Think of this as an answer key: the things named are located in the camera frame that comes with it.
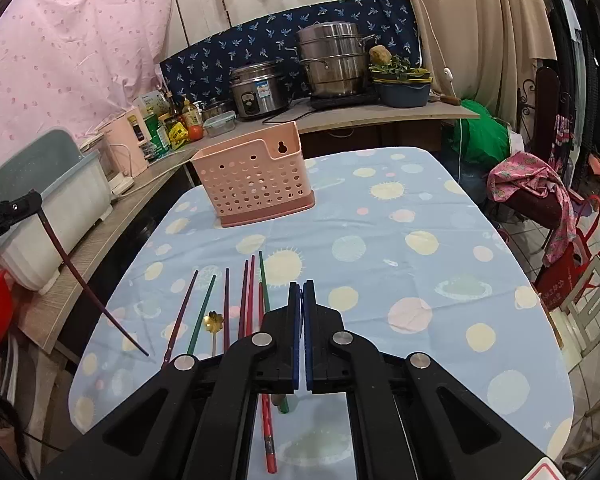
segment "red shopping bag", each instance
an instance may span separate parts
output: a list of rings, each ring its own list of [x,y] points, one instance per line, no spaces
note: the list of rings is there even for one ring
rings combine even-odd
[[[586,206],[585,202],[580,208],[576,220],[575,240],[567,246],[564,254],[558,260],[549,267],[543,267],[536,279],[536,289],[548,310],[553,310],[562,304],[576,286],[576,283],[578,283],[582,273],[587,269],[593,257],[588,242],[600,222],[600,197],[591,195],[587,198],[587,202],[598,206],[598,215],[589,228],[589,231],[587,231],[587,234],[583,234],[582,230],[577,227],[582,211]],[[595,287],[595,285],[586,283],[576,295],[575,301],[577,302],[582,297],[586,288]]]

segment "yellow package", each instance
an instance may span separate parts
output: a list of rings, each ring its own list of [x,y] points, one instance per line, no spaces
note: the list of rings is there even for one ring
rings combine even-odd
[[[185,142],[189,140],[189,132],[182,126],[182,123],[175,123],[169,131],[169,140],[171,141],[171,149],[177,150]]]

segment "pink utensil holder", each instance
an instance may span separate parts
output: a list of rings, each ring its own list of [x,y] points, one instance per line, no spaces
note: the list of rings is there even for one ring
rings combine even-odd
[[[295,122],[203,148],[191,161],[222,227],[277,218],[315,205]]]

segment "tomato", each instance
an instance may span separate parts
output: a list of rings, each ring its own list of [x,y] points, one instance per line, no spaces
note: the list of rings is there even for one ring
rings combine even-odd
[[[202,126],[195,125],[189,127],[189,140],[200,140],[204,136],[205,131]]]

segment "blue tablecloth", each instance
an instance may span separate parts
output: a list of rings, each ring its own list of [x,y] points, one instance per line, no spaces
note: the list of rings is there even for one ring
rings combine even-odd
[[[341,311],[348,330],[382,352],[430,354],[555,456],[573,415],[560,351],[520,266],[458,184],[417,148],[339,153],[306,166],[316,204],[282,218],[220,228],[202,187],[181,197],[107,305],[151,357],[101,318],[71,387],[74,424],[88,430],[158,371],[193,270],[200,275],[173,355],[187,350],[213,274],[208,310],[222,312],[225,267],[234,341],[244,260],[262,250],[272,308],[286,304],[289,282],[314,280],[318,302]],[[202,330],[198,357],[211,354],[211,341]],[[344,395],[312,396],[301,379],[289,401],[290,414],[274,413],[278,477],[354,478]],[[260,421],[250,478],[264,479]]]

